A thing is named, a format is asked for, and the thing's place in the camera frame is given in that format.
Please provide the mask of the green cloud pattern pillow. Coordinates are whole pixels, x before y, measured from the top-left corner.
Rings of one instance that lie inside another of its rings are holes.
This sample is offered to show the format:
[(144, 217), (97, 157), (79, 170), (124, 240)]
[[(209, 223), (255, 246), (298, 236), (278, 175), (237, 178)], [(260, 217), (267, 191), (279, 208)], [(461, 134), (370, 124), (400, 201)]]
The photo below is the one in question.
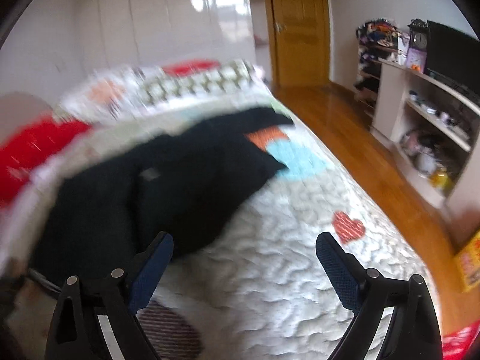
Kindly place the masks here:
[(252, 85), (256, 78), (253, 64), (236, 59), (207, 71), (194, 72), (187, 76), (153, 76), (144, 81), (139, 89), (140, 99), (153, 106), (185, 96), (233, 93)]

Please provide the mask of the heart patterned quilted bedspread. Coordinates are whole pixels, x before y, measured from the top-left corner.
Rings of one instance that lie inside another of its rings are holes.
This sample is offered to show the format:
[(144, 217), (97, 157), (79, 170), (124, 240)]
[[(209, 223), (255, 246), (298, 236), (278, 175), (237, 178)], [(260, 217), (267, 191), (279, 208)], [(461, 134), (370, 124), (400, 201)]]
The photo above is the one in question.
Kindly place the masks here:
[(216, 116), (267, 107), (292, 125), (250, 140), (283, 169), (233, 213), (213, 242), (173, 256), (139, 322), (164, 359), (326, 359), (352, 311), (317, 260), (330, 233), (365, 267), (388, 278), (429, 277), (422, 259), (340, 161), (273, 97), (223, 96), (139, 119), (97, 126), (34, 173), (1, 215), (1, 267), (28, 274), (7, 324), (28, 359), (41, 359), (60, 285), (30, 265), (64, 181), (156, 136), (175, 136)]

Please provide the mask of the wooden door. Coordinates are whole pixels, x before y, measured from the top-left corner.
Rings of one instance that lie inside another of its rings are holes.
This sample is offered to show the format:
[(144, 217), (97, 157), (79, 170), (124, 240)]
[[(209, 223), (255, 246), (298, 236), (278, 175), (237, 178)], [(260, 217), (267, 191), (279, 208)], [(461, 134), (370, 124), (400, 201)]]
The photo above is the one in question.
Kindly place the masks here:
[(264, 0), (276, 88), (317, 87), (329, 82), (328, 0)]

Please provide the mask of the black pants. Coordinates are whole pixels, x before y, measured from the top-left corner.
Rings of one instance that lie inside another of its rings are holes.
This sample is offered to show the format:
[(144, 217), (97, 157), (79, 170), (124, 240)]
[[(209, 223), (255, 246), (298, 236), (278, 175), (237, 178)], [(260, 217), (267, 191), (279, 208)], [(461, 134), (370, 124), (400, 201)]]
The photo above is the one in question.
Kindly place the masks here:
[(281, 125), (291, 118), (267, 107), (219, 115), (66, 179), (30, 267), (61, 285), (127, 267), (162, 232), (179, 245), (177, 257), (202, 249), (283, 169), (250, 139)]

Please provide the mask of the floral white pillow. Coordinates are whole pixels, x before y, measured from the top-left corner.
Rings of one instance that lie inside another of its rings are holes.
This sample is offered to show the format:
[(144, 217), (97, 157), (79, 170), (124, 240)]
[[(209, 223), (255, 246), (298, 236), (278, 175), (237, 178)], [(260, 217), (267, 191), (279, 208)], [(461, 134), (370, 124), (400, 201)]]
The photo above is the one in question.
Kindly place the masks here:
[(109, 124), (133, 119), (142, 113), (142, 69), (122, 66), (89, 76), (64, 93), (54, 108), (59, 119), (76, 119), (86, 124)]

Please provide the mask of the black television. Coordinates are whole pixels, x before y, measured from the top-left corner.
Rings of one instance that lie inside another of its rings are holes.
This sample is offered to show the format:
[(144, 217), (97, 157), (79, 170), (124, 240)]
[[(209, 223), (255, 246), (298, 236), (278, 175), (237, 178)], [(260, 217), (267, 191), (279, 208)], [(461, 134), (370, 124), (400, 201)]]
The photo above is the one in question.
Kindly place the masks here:
[(444, 24), (428, 21), (425, 68), (479, 96), (479, 40)]

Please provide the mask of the long red bolster pillow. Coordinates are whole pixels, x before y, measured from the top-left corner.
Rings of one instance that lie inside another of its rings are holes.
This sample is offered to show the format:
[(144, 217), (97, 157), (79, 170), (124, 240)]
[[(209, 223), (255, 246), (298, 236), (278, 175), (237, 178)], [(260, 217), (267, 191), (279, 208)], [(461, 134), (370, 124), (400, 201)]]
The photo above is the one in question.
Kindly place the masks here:
[(8, 206), (29, 182), (32, 170), (90, 129), (90, 124), (79, 120), (57, 120), (47, 114), (20, 128), (2, 143), (1, 208)]

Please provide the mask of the white glossy wardrobe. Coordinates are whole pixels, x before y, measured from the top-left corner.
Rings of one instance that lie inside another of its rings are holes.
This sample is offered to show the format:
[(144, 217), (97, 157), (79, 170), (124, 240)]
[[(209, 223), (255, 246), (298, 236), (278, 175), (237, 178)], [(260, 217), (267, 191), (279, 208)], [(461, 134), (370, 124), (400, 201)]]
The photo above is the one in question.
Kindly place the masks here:
[(86, 72), (256, 60), (249, 0), (74, 0), (74, 7)]

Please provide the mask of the yellow box on floor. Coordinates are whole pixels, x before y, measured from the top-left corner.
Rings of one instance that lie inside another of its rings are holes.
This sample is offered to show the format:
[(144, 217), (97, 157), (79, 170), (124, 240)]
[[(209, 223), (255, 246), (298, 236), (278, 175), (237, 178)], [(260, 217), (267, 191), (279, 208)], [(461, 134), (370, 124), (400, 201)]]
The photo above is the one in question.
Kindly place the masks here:
[(456, 266), (465, 292), (479, 285), (480, 275), (480, 234), (476, 232), (470, 241), (455, 256)]

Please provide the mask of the white tv shelf unit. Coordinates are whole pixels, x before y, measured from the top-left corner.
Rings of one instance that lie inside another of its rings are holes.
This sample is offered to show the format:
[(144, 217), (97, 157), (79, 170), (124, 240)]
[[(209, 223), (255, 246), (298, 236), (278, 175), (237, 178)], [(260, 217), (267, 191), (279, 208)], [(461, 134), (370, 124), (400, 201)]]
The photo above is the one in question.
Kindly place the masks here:
[(426, 74), (379, 63), (370, 132), (462, 248), (479, 228), (479, 107)]

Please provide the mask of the red cloth on floor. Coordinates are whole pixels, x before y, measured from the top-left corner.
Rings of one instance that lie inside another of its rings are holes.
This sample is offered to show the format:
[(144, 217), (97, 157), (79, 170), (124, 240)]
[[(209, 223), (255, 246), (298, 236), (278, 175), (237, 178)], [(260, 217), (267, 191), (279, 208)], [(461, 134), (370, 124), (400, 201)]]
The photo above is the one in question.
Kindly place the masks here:
[(442, 337), (442, 358), (445, 360), (479, 358), (479, 321)]

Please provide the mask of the black desk clock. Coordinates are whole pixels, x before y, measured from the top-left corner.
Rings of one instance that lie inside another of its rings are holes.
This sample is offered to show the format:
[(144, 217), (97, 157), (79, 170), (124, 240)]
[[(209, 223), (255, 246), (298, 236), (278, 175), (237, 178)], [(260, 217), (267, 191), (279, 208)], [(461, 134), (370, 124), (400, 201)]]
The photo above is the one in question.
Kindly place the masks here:
[(411, 70), (423, 73), (427, 56), (428, 24), (421, 19), (413, 19), (408, 28), (410, 38), (406, 66)]

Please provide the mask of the shoe rack with clutter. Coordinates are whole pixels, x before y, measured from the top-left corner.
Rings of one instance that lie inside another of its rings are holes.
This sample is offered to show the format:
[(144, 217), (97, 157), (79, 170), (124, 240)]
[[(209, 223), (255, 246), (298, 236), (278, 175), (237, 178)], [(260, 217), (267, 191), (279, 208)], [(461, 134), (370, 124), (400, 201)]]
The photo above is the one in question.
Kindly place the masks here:
[(409, 35), (385, 18), (364, 22), (355, 30), (358, 41), (358, 65), (355, 99), (374, 113), (379, 91), (382, 62), (403, 64), (407, 57)]

